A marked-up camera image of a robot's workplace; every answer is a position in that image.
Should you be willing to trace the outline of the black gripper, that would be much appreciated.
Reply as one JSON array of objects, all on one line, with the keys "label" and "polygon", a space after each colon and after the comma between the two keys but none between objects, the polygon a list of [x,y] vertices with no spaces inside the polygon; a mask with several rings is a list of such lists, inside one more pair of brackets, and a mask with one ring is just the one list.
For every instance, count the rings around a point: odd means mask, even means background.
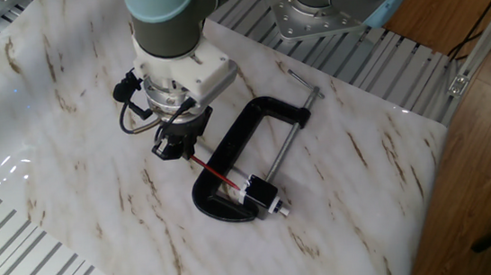
[{"label": "black gripper", "polygon": [[[210,120],[210,115],[213,109],[207,107],[201,115],[191,121],[184,123],[161,123],[159,129],[155,134],[155,146],[153,146],[152,153],[160,157],[163,161],[176,160],[181,157],[191,158],[195,154],[195,145],[197,138],[195,136],[201,136],[204,129]],[[183,152],[181,145],[181,137],[183,139]]]}]

